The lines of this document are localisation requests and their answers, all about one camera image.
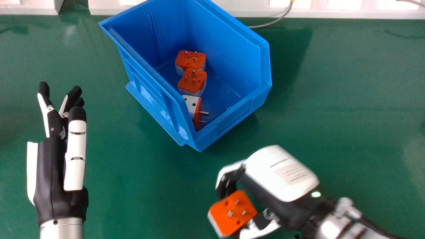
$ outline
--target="orange and white plug adapter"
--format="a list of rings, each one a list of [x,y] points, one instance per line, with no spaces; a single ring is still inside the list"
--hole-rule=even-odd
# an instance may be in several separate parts
[[[256,215],[257,210],[243,190],[214,203],[208,211],[208,219],[220,238],[231,236]]]
[[[195,68],[187,68],[177,83],[180,94],[200,97],[207,86],[207,73]]]
[[[179,76],[183,76],[188,67],[205,71],[207,57],[204,53],[186,50],[181,50],[178,53],[174,64],[176,65],[176,72]]]
[[[202,120],[202,116],[208,116],[210,113],[202,111],[202,98],[191,96],[191,95],[183,95],[184,101],[186,102],[187,109],[189,110],[189,114],[192,117],[193,125],[195,126],[195,130],[199,131],[201,128],[201,123],[206,124],[206,121]]]

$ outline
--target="gray cable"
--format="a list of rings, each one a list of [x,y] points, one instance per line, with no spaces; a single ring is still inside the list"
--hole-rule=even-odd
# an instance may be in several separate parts
[[[413,4],[416,4],[416,5],[420,6],[420,7],[425,8],[425,4],[418,3],[418,2],[413,1],[413,0],[396,0],[396,1],[403,1],[403,2],[408,2],[408,3],[413,3]]]
[[[269,25],[272,25],[272,24],[275,24],[275,23],[277,23],[278,21],[280,21],[280,20],[282,20],[286,15],[288,15],[288,13],[289,13],[289,11],[291,10],[291,8],[292,8],[292,4],[293,4],[294,2],[293,1],[290,1],[289,2],[289,6],[288,6],[288,9],[286,10],[286,12],[280,17],[280,18],[278,18],[278,19],[276,19],[276,20],[273,20],[273,21],[271,21],[271,22],[269,22],[269,23],[265,23],[265,24],[261,24],[261,25],[255,25],[255,26],[248,26],[249,28],[251,28],[251,29],[254,29],[254,28],[260,28],[260,27],[265,27],[265,26],[269,26]]]

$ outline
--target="silver metal wrist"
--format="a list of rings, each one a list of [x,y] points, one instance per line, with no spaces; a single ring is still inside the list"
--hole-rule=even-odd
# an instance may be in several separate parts
[[[81,218],[68,217],[47,221],[40,226],[40,239],[83,239]]]

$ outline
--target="green tabletop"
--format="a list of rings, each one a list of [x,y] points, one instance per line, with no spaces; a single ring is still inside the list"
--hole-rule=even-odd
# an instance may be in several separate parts
[[[207,219],[225,165],[279,144],[384,229],[425,238],[425,22],[285,19],[265,104],[204,152],[180,147],[125,90],[114,43],[87,7],[0,16],[0,238],[35,239],[26,142],[44,138],[38,83],[88,115],[86,239],[216,239]],[[243,19],[253,24],[266,19]],[[266,238],[289,239],[279,230]]]

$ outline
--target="robotic hand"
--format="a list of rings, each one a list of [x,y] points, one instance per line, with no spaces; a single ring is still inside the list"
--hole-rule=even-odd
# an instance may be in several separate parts
[[[40,239],[84,238],[88,191],[83,186],[86,114],[81,93],[79,86],[72,88],[57,112],[49,86],[39,85],[46,138],[27,144],[27,193],[37,210]]]
[[[238,180],[267,206],[262,213],[237,191]],[[284,227],[304,239],[402,239],[373,224],[350,199],[326,197],[316,175],[278,145],[222,168],[215,189],[220,201],[208,219],[221,238],[254,239]]]

